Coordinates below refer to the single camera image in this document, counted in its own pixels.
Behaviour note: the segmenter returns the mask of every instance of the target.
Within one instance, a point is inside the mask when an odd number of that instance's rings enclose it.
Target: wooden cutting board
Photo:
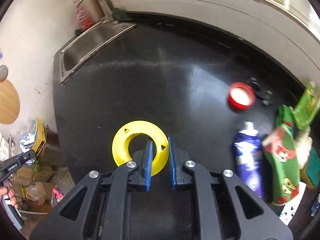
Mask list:
[[[0,82],[0,123],[13,123],[20,111],[19,96],[14,86],[5,79]]]

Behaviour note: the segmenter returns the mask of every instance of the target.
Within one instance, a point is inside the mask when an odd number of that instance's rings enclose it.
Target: blue bottle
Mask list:
[[[261,140],[252,122],[244,122],[244,129],[236,134],[234,145],[237,175],[256,195],[263,198],[259,169],[262,159]]]

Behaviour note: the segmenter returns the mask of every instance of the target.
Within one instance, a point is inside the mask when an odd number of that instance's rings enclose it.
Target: human hand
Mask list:
[[[0,187],[0,199],[2,198],[3,195],[8,193],[8,196],[11,200],[11,205],[14,206],[15,208],[18,208],[17,198],[15,197],[16,193],[14,192],[14,190],[12,188],[11,180],[9,180],[9,186],[10,186],[9,192],[8,192],[7,187]]]

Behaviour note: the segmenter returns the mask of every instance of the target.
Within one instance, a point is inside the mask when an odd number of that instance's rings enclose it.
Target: green package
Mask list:
[[[298,104],[292,111],[293,118],[299,130],[305,131],[318,113],[320,98],[314,95],[315,84],[310,82],[303,92]]]
[[[273,204],[284,205],[299,193],[300,171],[294,140],[287,125],[281,124],[262,142],[271,164]]]
[[[294,120],[292,111],[285,105],[279,106],[278,115],[276,117],[276,126],[280,126],[282,124],[285,124],[293,135]]]

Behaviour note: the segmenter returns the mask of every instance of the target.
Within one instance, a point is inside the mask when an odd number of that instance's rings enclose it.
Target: pink item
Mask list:
[[[61,199],[63,198],[63,194],[61,194],[58,190],[55,188],[52,189],[52,192],[56,195],[56,199]]]

